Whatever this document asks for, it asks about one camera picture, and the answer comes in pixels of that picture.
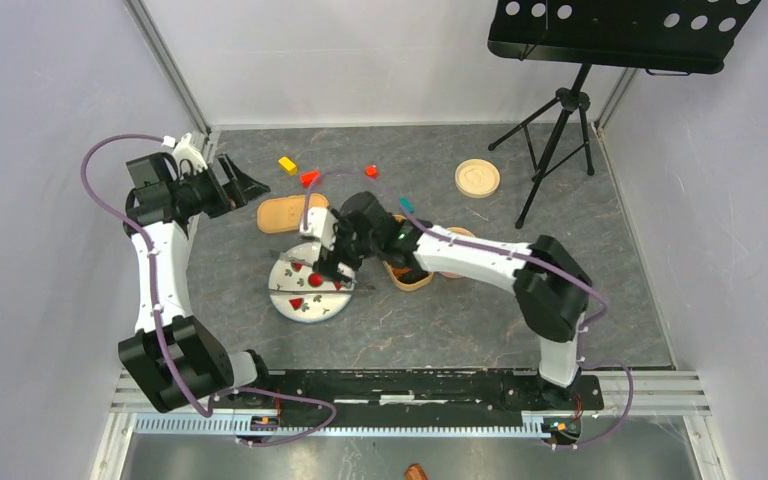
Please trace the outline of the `tan oblong box lid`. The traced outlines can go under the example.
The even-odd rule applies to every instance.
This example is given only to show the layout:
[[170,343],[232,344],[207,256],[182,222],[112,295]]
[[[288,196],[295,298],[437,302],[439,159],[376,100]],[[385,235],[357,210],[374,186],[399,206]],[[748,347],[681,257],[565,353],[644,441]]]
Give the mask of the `tan oblong box lid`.
[[266,234],[297,231],[305,199],[305,195],[292,195],[265,200],[257,209],[258,229]]

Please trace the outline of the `cream round lid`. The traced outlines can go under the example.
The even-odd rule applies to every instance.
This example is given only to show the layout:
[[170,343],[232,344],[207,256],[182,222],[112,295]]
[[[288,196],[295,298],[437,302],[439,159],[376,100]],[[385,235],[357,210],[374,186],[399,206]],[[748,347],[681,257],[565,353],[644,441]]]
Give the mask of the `cream round lid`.
[[455,185],[458,191],[470,198],[487,198],[494,194],[501,181],[499,170],[489,161],[468,159],[455,169]]

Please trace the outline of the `metal serving tongs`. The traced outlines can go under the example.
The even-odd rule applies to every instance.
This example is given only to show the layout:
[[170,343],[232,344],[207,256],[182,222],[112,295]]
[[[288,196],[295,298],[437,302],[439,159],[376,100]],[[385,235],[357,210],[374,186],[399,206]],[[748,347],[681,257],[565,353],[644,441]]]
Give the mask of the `metal serving tongs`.
[[312,269],[313,273],[316,275],[319,275],[323,278],[323,280],[328,280],[332,282],[335,285],[335,289],[337,291],[340,291],[344,288],[352,287],[354,291],[358,292],[373,292],[376,291],[376,287],[369,283],[359,282],[358,280],[350,280],[350,281],[344,281],[344,280],[337,280],[336,278],[332,278],[329,276],[324,276],[323,274],[319,273],[314,269],[314,265],[307,260],[292,256],[288,253],[280,252],[275,249],[270,249],[269,254],[276,260],[286,260],[289,261],[291,265],[293,264],[300,264],[304,267],[309,267]]

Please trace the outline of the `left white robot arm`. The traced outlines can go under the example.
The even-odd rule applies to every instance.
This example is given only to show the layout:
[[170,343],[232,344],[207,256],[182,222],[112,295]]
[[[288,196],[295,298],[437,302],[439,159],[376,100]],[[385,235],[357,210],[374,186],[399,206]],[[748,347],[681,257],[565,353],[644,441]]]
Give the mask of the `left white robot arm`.
[[193,221],[202,214],[225,215],[270,191],[227,155],[217,159],[225,183],[191,154],[158,152],[126,164],[134,186],[124,228],[138,257],[140,307],[135,332],[119,342],[118,356],[160,413],[234,387],[255,408],[274,394],[274,381],[256,352],[229,355],[192,313],[187,266]]

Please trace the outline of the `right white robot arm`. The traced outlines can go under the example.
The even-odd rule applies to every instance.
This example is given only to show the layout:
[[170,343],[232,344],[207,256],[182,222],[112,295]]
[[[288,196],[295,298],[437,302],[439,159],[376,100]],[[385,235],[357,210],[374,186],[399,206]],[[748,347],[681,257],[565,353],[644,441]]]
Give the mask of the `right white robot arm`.
[[540,400],[562,408],[577,396],[579,329],[596,293],[555,238],[509,243],[470,237],[410,213],[398,218],[369,191],[351,196],[339,209],[307,206],[299,233],[317,244],[314,270],[342,284],[375,257],[392,267],[459,275],[512,294],[540,339]]

